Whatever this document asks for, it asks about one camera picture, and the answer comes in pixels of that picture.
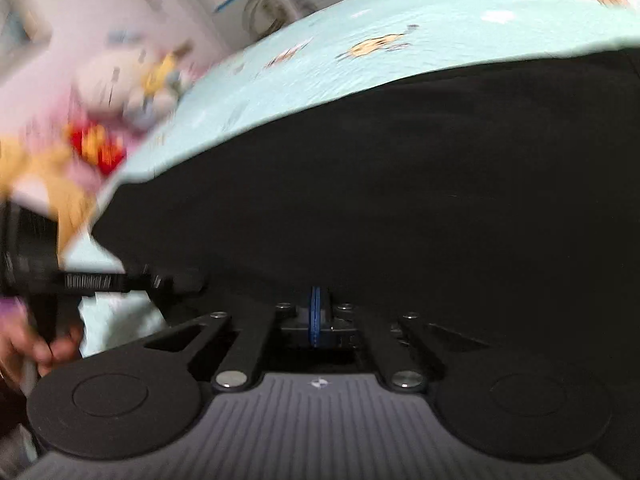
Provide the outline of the person's left hand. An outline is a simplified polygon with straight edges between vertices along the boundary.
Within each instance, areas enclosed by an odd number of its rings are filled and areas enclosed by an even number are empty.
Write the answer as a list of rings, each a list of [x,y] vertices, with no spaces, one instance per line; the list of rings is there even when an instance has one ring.
[[[35,365],[43,377],[55,368],[80,358],[85,324],[75,312],[55,340],[45,342],[32,327],[22,306],[1,313],[1,387],[23,393],[26,385],[25,363]]]

